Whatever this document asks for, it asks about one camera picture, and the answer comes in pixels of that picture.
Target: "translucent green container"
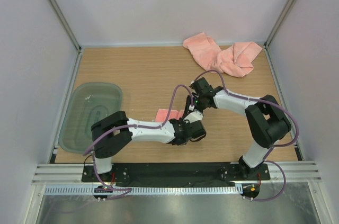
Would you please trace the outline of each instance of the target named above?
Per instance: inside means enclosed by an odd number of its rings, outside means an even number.
[[[92,143],[91,126],[119,111],[122,91],[114,84],[86,83],[71,96],[59,135],[63,150],[82,154]]]

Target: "black wire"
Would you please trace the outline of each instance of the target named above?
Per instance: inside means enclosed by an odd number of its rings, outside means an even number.
[[[85,158],[85,160],[84,160],[84,167],[85,167],[85,164],[86,164],[86,160],[87,160],[88,158],[90,158],[91,156],[92,156],[92,154],[88,155],[88,156]]]

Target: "wooden tabletop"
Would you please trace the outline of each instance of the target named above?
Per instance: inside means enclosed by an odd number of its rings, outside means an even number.
[[[254,70],[244,78],[223,75],[233,92],[254,97],[271,94],[279,101],[265,52],[253,61]],[[168,109],[173,89],[189,86],[204,70],[183,47],[90,48],[85,49],[74,89],[88,82],[114,83],[122,89],[121,110],[127,117],[151,121],[158,109]],[[213,87],[221,85],[216,74],[205,78]],[[184,109],[187,92],[177,91],[173,109]],[[133,142],[113,157],[113,162],[234,162],[247,152],[253,138],[245,117],[228,110],[207,109],[203,125],[207,136],[200,142],[172,146],[159,142]],[[288,134],[281,144],[291,140]],[[275,149],[270,160],[293,161],[293,146]],[[82,163],[80,154],[59,147],[56,163]]]

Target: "pink towel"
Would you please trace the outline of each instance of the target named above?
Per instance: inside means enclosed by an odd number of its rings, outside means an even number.
[[[171,110],[170,114],[169,114],[169,118],[168,119],[179,119],[182,117],[182,115],[184,114],[185,110]],[[155,116],[155,122],[164,122],[165,118],[167,116],[168,113],[168,109],[159,109],[157,112],[157,115]]]
[[[191,52],[194,60],[205,70],[215,69],[230,76],[243,77],[253,70],[252,61],[262,48],[254,42],[235,42],[221,50],[205,33],[186,39],[183,46]]]

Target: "gray floor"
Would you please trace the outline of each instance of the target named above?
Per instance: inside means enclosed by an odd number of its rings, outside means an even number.
[[[273,196],[281,185],[262,184],[260,198]],[[243,200],[240,195],[131,196],[91,201],[92,196],[44,196],[37,223],[320,223],[306,183],[287,184],[279,198],[265,203]]]

